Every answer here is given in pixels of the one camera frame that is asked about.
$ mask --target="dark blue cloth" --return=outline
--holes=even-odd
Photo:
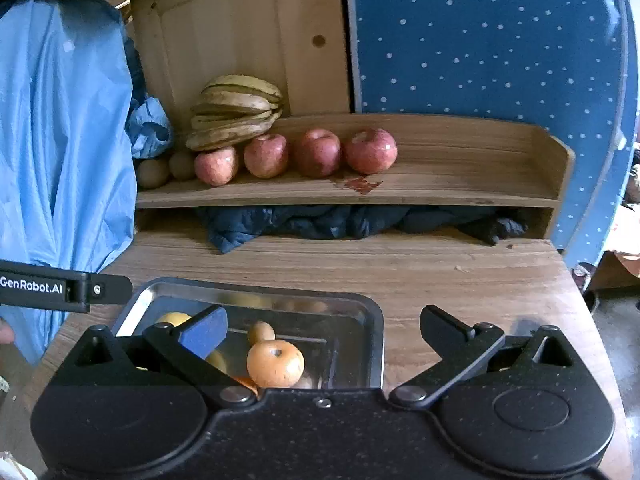
[[[389,228],[426,233],[457,226],[495,245],[502,238],[522,235],[527,228],[516,212],[491,206],[230,206],[203,207],[198,213],[209,230],[209,241],[223,254],[263,234],[331,240],[366,238]]]

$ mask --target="stainless steel tray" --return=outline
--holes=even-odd
[[[277,338],[300,349],[312,387],[382,386],[382,311],[360,294],[158,278],[140,286],[113,332],[139,335],[162,314],[194,316],[213,303],[228,316],[229,330],[217,350],[231,376],[247,376],[246,332],[262,320],[273,326]]]

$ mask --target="wooden panel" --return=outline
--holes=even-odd
[[[177,130],[207,81],[266,79],[286,112],[347,112],[350,90],[341,0],[131,0],[150,94]]]
[[[342,138],[364,128],[385,128],[398,143],[398,161],[385,173],[366,178],[345,172],[310,179],[289,171],[271,180],[245,172],[218,188],[197,180],[170,182],[140,192],[137,206],[375,203],[555,208],[562,182],[549,181],[533,163],[532,136],[545,137],[542,142],[554,145],[554,153],[564,151],[564,161],[568,160],[567,148],[542,128],[506,121],[419,114],[327,114],[280,119],[271,131],[293,140],[315,126]]]
[[[357,292],[385,316],[387,390],[435,364],[420,337],[421,308],[434,303],[462,321],[498,324],[528,335],[558,325],[602,387],[616,414],[616,432],[602,463],[616,480],[631,476],[625,416],[598,331],[573,280],[548,240],[504,240],[487,247],[454,230],[433,235],[385,234],[364,240],[257,238],[226,255],[207,242],[190,212],[167,211],[141,231],[107,269],[139,285],[159,276],[194,280]],[[85,327],[112,324],[119,308],[72,314],[47,350],[28,388],[33,403]]]
[[[564,142],[550,136],[542,128],[537,128],[532,136],[532,158],[535,166],[549,185],[558,190],[560,201],[548,216],[545,238],[550,238],[556,228],[556,218],[560,213],[562,198],[569,179],[574,172],[575,153]]]

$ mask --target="blue plastic bag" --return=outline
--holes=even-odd
[[[168,120],[103,0],[23,0],[0,38],[0,258],[97,272],[132,240],[132,155],[166,149]],[[34,364],[66,315],[1,305],[0,317]]]

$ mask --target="screw hole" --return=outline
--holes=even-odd
[[[313,43],[313,46],[316,48],[322,48],[326,45],[326,38],[322,34],[318,34],[313,37],[311,43]]]

